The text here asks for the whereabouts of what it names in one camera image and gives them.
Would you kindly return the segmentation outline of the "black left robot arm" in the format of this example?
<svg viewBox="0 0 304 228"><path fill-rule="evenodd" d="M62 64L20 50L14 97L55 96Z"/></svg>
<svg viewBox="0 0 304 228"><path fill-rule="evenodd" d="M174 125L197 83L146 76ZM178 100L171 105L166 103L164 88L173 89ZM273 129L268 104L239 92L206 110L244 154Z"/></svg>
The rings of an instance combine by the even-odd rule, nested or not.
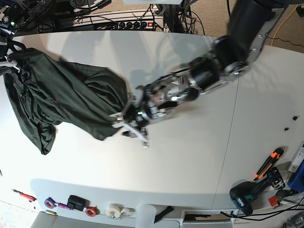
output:
<svg viewBox="0 0 304 228"><path fill-rule="evenodd" d="M209 52L143 87L140 101L130 95L124 109L114 114L114 128L149 146L147 126L171 117L177 106L228 85L246 74L259 57L265 40L292 0L238 0L227 32Z"/></svg>

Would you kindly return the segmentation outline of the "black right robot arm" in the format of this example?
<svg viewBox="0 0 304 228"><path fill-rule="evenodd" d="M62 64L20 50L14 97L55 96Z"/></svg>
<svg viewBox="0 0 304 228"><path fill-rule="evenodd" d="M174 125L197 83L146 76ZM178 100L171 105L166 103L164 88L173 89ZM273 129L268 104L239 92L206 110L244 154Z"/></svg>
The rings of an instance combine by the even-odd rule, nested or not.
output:
<svg viewBox="0 0 304 228"><path fill-rule="evenodd" d="M16 34L16 30L10 29L9 27L0 23L0 61L1 62L8 60L9 49L13 53L26 51L26 46L24 44L13 40L15 34Z"/></svg>

